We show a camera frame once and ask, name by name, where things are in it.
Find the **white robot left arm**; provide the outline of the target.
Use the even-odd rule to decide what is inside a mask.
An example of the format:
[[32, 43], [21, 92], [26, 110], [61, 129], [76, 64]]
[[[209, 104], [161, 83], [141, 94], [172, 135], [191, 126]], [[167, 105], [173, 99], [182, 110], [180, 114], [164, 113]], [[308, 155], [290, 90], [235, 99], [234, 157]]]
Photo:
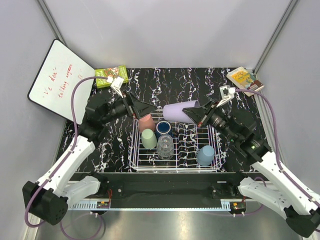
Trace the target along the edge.
[[27, 226], [38, 227], [29, 221], [29, 214], [54, 226], [63, 219], [68, 207], [91, 195], [103, 198], [108, 193], [107, 177], [92, 172], [76, 183], [68, 185], [68, 182], [105, 138], [108, 123], [123, 116], [141, 119], [156, 108], [131, 92], [124, 92], [113, 103], [97, 94], [91, 96], [70, 146], [42, 177], [36, 182], [27, 181], [22, 188]]

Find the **lilac plastic cup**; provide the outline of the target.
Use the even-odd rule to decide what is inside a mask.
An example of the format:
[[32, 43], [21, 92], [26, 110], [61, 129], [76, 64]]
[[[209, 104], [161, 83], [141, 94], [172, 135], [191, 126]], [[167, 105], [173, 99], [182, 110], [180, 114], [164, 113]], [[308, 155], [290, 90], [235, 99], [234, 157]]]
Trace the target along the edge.
[[194, 122], [183, 112], [183, 109], [199, 106], [198, 100], [167, 104], [163, 107], [163, 117], [166, 121], [193, 124]]

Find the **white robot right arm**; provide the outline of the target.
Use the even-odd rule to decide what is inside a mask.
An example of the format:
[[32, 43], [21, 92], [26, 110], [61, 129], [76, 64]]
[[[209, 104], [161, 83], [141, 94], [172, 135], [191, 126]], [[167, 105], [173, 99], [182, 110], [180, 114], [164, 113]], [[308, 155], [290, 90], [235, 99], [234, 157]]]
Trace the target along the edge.
[[239, 158], [264, 175], [276, 188], [259, 186], [239, 173], [227, 185], [228, 195], [249, 197], [284, 218], [298, 235], [308, 238], [320, 225], [320, 196], [301, 182], [282, 162], [277, 161], [267, 141], [255, 134], [256, 122], [247, 111], [226, 114], [217, 103], [182, 110], [199, 127], [212, 126], [234, 144]]

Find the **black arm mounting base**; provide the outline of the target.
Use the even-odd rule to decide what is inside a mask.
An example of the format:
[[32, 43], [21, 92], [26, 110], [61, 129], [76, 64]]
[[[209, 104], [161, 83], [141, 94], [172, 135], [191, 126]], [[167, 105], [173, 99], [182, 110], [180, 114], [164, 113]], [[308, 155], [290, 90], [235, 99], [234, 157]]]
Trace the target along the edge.
[[94, 197], [111, 197], [112, 208], [213, 208], [221, 199], [242, 199], [240, 173], [101, 173]]

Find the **green plastic cup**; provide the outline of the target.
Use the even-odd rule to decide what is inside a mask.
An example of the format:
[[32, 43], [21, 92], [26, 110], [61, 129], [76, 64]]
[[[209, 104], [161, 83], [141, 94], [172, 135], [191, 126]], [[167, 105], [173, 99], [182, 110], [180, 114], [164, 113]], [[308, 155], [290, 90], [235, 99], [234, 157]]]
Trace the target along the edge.
[[157, 146], [157, 138], [151, 129], [145, 129], [141, 133], [141, 142], [146, 149], [154, 149]]

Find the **pink plastic cup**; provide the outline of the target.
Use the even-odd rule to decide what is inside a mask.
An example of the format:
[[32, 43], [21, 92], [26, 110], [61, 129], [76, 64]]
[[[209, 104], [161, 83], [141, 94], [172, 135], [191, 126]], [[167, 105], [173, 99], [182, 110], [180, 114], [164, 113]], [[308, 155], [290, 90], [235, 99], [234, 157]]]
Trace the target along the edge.
[[138, 128], [141, 133], [146, 129], [150, 129], [154, 132], [156, 130], [156, 125], [155, 125], [155, 122], [153, 120], [152, 115], [147, 114], [146, 116], [139, 119], [138, 120]]

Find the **clear glass tumbler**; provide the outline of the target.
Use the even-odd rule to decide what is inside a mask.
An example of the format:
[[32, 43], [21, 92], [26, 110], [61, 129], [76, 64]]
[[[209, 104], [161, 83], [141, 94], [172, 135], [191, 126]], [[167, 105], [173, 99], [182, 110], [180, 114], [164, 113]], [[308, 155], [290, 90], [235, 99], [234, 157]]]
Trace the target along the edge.
[[168, 134], [163, 134], [157, 141], [156, 151], [161, 160], [170, 160], [174, 155], [173, 138]]

